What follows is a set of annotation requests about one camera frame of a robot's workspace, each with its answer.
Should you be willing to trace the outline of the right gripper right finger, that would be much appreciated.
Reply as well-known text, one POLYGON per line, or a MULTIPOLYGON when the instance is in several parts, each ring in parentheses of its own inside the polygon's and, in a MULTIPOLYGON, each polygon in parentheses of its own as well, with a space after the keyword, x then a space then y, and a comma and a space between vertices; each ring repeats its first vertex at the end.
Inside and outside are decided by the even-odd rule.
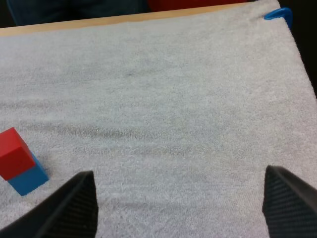
POLYGON ((317 236, 317 190, 283 167, 265 170, 262 212, 271 238, 317 236))

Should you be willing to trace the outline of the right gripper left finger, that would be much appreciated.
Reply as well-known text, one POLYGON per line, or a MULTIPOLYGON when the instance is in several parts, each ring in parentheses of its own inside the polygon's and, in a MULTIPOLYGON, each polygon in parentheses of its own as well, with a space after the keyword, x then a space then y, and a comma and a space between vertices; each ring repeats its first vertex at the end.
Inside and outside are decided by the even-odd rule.
POLYGON ((77 173, 34 209, 0 231, 2 238, 94 238, 98 202, 93 171, 77 173))

